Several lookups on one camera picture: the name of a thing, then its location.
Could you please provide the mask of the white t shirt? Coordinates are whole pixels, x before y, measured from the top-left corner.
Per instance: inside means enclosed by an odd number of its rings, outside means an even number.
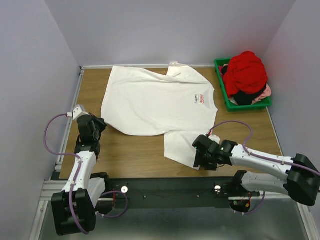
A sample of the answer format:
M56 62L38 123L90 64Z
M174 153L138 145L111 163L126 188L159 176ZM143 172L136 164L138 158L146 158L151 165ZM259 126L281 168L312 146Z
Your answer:
M165 75L114 66L100 115L126 135L163 135L164 156L191 168L193 142L215 124L214 92L204 76L184 64L171 64Z

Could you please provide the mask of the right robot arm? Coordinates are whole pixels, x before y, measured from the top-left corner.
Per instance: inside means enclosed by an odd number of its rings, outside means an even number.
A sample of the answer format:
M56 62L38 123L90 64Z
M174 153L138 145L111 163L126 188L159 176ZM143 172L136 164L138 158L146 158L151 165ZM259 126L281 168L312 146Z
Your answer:
M303 154L295 157L276 156L245 148L231 140L216 143L199 135L192 146L196 149L195 167L215 171L219 165L239 166L259 173L239 171L230 183L230 191L241 196L245 192L272 192L289 196L306 206L314 206L320 190L320 172Z

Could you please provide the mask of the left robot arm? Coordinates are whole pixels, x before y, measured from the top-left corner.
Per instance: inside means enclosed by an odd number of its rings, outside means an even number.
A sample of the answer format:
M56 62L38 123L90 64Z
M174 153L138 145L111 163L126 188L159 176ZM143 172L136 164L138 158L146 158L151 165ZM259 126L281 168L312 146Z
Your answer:
M79 131L72 154L74 166L62 191L51 197L55 230L59 236L76 233L87 235L93 231L98 199L107 197L111 191L107 173L92 173L101 150L101 134L107 124L90 113L74 120Z

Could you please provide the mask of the green plastic bin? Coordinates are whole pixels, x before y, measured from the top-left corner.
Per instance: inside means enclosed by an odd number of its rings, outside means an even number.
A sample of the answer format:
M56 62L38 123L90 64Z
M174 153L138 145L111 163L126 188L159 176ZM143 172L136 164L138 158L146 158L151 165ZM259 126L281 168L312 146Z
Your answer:
M252 105L236 105L228 99L226 88L225 88L219 67L222 67L224 64L228 64L230 60L231 60L230 58L216 58L214 60L215 72L217 74L219 86L222 92L223 101L227 111L228 112L253 111L253 110L262 110L264 108L270 107L273 104L272 98L270 96Z

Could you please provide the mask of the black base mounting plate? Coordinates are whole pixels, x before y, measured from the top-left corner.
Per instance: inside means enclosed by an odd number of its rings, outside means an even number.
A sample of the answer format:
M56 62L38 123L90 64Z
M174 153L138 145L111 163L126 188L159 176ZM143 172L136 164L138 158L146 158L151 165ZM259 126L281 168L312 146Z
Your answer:
M232 177L114 178L96 209L226 208L247 214L254 209L253 197Z

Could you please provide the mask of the red t shirt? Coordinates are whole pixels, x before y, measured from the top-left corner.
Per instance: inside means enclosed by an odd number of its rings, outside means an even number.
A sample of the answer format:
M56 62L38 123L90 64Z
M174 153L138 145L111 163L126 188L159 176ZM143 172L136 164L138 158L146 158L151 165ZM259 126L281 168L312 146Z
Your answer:
M261 91L268 82L268 75L262 60L251 51L245 51L231 58L223 83L229 98L238 92L253 95Z

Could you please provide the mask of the aluminium frame rail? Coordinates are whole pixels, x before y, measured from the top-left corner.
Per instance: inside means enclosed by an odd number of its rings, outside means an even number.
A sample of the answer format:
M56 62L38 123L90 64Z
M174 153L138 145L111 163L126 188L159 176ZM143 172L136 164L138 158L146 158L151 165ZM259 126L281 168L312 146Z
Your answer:
M62 191L63 187L66 185L68 181L67 180L48 180L44 181L41 194L40 194L40 201L51 201L52 195L55 193L59 193ZM89 181L89 189L94 187L94 184L96 183L93 180ZM114 197L111 195L111 197L100 197L98 199L99 202L113 202Z

